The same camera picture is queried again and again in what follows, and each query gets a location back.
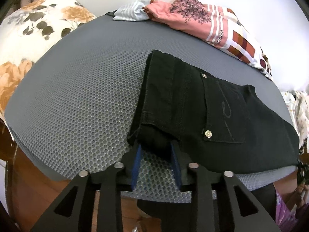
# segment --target black denim jeans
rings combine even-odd
[[[264,105],[251,85],[218,79],[154,50],[128,134],[169,160],[170,140],[214,172],[255,173],[297,165],[293,126]]]

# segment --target wooden floor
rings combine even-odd
[[[8,161],[6,193],[9,213],[21,231],[28,232],[69,181],[51,181],[12,142],[8,130],[1,122],[0,131],[0,159]],[[96,231],[98,196],[97,192],[92,231]],[[139,220],[147,232],[161,231],[159,219],[140,216],[134,199],[123,198],[121,207],[124,232],[131,232]]]

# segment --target checkered cloth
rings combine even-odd
[[[166,3],[151,0],[143,7],[151,20],[196,36],[252,66],[272,80],[271,68],[260,44],[239,22],[233,10],[198,0]]]

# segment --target floral pillow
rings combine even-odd
[[[38,0],[0,25],[0,118],[24,75],[56,42],[93,20],[76,0]]]

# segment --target white striped fabric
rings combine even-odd
[[[114,21],[143,21],[148,20],[149,17],[142,9],[144,6],[149,5],[150,0],[136,0],[121,6],[115,12]]]

